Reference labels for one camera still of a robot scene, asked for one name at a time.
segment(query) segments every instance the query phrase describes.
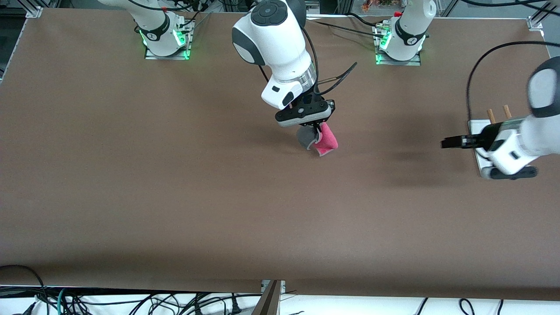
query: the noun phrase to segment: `white floor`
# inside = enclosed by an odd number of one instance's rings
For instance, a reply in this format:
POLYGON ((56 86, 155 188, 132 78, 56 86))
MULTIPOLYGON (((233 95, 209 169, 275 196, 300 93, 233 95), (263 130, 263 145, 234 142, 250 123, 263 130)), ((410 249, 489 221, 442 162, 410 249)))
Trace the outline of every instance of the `white floor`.
MULTIPOLYGON (((212 296, 230 296, 230 294, 216 294, 212 296)), ((120 302, 136 301, 146 295, 111 295, 84 297, 88 302, 120 302)), ((176 296, 180 303, 186 303, 194 294, 181 294, 176 296)), ((283 295, 279 315, 290 315, 303 311, 302 315, 415 315, 422 298, 375 298, 375 297, 328 297, 316 295, 283 295)), ((13 315, 23 313, 33 303, 34 298, 7 298, 0 299, 0 315, 13 315)), ((239 307, 250 314, 250 310, 258 301, 258 297, 238 298, 239 307)), ((472 299, 470 300, 477 315, 494 315, 497 312, 498 300, 472 299)), ((93 315, 127 315, 136 305, 121 304, 109 306, 90 305, 89 311, 93 315)), ((226 303, 228 314, 231 311, 231 301, 226 303)), ((144 304, 137 315, 146 315, 150 303, 144 304)), ((51 313, 57 311, 51 307, 51 313)), ((223 303, 217 302, 202 309, 204 315, 222 315, 223 303)), ((38 303, 33 315, 46 314, 44 303, 38 303)), ((154 315, 172 315, 171 310, 159 307, 154 315)), ((458 305, 458 299, 429 299, 421 315, 463 315, 458 305)), ((537 302, 506 300, 502 308, 502 315, 556 315, 560 314, 560 302, 537 302)))

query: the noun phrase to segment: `pink cloth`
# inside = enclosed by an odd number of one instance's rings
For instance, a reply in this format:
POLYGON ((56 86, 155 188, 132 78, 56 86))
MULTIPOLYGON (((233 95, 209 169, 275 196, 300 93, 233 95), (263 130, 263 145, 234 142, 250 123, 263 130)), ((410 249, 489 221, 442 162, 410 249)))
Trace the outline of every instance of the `pink cloth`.
POLYGON ((319 152, 319 156, 323 156, 334 149, 338 148, 337 139, 326 123, 321 124, 321 133, 319 141, 313 144, 313 147, 319 152))

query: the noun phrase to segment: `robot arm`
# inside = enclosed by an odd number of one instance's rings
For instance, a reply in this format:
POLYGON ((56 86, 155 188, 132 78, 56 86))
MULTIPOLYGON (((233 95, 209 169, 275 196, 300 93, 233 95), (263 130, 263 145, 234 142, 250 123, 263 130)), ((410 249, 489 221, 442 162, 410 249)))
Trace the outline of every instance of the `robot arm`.
POLYGON ((316 80, 300 29, 305 26, 305 15, 302 0, 264 0, 232 29, 232 41, 241 58, 271 68, 261 97, 280 110, 310 90, 316 80))
MULTIPOLYGON (((482 169, 486 178, 508 178, 521 172, 536 175, 532 166, 528 170, 530 162, 560 154, 560 57, 545 61, 533 72, 527 91, 530 115, 490 124, 478 135, 446 138, 442 147, 476 148, 502 173, 482 169)), ((525 175, 509 178, 533 177, 525 175)))
POLYGON ((138 6, 128 0, 98 0, 112 7, 121 7, 130 13, 140 27, 146 47, 158 56, 168 56, 177 52, 185 45, 181 25, 185 18, 173 12, 161 10, 157 0, 134 0, 135 2, 158 10, 138 6))
POLYGON ((408 0, 403 14, 389 20, 390 34, 381 49, 395 60, 412 59, 422 49, 426 30, 436 16, 436 11, 433 0, 408 0))

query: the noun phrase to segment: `brown tabletop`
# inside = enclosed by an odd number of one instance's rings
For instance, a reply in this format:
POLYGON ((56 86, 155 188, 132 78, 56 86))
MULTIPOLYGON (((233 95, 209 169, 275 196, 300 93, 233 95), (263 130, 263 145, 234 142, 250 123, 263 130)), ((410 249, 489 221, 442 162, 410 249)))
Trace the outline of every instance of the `brown tabletop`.
MULTIPOLYGON (((308 21, 321 78, 358 62, 327 95, 340 148, 319 158, 260 98, 259 69, 231 44, 239 17, 207 18, 189 61, 145 61, 123 11, 28 21, 0 86, 0 264, 48 285, 258 291, 285 279, 301 294, 560 298, 559 157, 535 161, 535 179, 490 181, 470 150, 440 149, 465 132, 474 62, 539 33, 436 19, 422 65, 396 67, 375 64, 368 36, 308 21)), ((527 114, 527 79, 547 57, 490 55, 474 117, 503 119, 504 104, 527 114)))

